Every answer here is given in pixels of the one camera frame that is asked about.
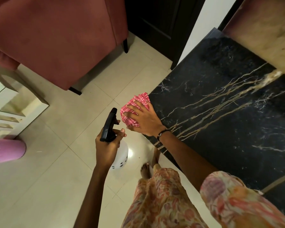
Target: chair leg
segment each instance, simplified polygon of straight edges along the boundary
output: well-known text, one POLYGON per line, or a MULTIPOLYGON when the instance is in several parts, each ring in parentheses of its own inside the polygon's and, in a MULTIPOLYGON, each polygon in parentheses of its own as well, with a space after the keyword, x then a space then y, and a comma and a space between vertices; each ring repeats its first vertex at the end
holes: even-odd
POLYGON ((80 92, 79 90, 76 90, 76 89, 73 88, 73 87, 70 87, 70 88, 69 88, 69 91, 72 91, 73 93, 76 93, 76 94, 78 94, 78 95, 81 95, 81 94, 82 94, 82 92, 80 92))
POLYGON ((123 45, 124 45, 124 51, 125 53, 128 53, 129 52, 129 49, 128 49, 128 39, 125 39, 123 41, 123 45))

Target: floral sleeve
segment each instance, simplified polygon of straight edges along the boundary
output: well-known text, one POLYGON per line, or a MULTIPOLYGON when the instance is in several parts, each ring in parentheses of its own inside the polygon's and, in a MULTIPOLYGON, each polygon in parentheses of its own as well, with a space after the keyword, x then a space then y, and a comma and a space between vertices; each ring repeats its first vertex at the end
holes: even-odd
POLYGON ((223 171, 210 174, 200 194, 222 227, 285 227, 285 215, 273 204, 223 171))

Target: black door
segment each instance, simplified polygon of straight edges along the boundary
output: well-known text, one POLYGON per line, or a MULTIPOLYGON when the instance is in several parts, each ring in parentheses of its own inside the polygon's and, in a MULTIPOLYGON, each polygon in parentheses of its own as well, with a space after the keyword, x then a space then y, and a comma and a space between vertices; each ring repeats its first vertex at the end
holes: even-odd
POLYGON ((183 50, 204 1, 125 0, 129 31, 174 61, 177 50, 183 50))

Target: red upholstered sofa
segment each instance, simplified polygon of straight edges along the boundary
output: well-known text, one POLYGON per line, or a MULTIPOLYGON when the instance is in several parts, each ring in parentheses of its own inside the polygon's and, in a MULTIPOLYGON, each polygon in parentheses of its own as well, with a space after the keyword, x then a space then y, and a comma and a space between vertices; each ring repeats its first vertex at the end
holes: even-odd
POLYGON ((0 0, 0 65, 64 90, 127 36, 124 0, 0 0))

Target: person's left hand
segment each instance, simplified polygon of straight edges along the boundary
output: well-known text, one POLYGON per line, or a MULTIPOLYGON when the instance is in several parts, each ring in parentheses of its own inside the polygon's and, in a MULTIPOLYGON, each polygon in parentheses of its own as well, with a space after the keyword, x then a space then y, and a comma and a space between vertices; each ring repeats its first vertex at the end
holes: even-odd
POLYGON ((110 143, 101 142, 100 138, 101 138, 102 130, 100 131, 100 133, 97 135, 95 139, 96 167, 98 167, 100 170, 103 170, 103 171, 109 171, 111 165, 113 164, 115 160, 117 149, 120 146, 120 141, 122 140, 123 137, 126 137, 127 135, 125 134, 125 129, 121 129, 121 130, 113 129, 113 131, 117 135, 116 138, 110 143))

